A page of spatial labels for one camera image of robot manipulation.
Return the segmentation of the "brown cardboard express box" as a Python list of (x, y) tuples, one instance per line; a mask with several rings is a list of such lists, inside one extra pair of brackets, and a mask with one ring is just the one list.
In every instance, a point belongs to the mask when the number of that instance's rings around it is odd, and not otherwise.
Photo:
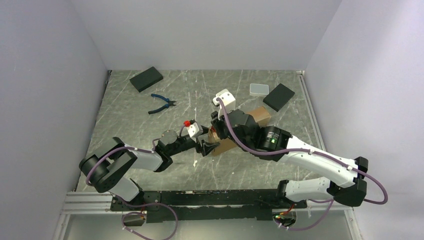
[[(272, 117), (264, 106), (257, 107), (256, 109), (247, 112), (247, 114), (251, 115), (260, 127), (266, 127)], [(219, 145), (211, 151), (210, 154), (212, 156), (218, 156), (237, 147), (237, 145), (229, 138), (220, 139), (213, 126), (209, 127), (207, 142), (219, 143)]]

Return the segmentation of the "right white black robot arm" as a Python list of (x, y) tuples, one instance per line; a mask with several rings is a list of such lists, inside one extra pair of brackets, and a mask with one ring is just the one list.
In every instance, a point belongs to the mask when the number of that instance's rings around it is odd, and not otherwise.
[(304, 200), (334, 200), (359, 207), (367, 194), (364, 173), (368, 160), (349, 159), (330, 154), (300, 140), (276, 126), (259, 126), (241, 110), (227, 116), (211, 113), (211, 125), (220, 139), (230, 139), (243, 151), (266, 161), (287, 162), (319, 174), (309, 180), (281, 180), (275, 194), (276, 203), (287, 208)]

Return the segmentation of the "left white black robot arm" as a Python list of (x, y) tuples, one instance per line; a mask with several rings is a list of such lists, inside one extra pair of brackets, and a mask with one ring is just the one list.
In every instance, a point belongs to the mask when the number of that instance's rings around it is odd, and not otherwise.
[(174, 130), (163, 132), (153, 143), (152, 150), (140, 149), (113, 137), (83, 158), (78, 167), (87, 184), (98, 193), (119, 196), (129, 209), (137, 210), (144, 203), (144, 192), (134, 180), (125, 177), (129, 169), (160, 173), (173, 163), (173, 155), (195, 149), (206, 156), (219, 146), (218, 142), (198, 140), (188, 134), (180, 136)]

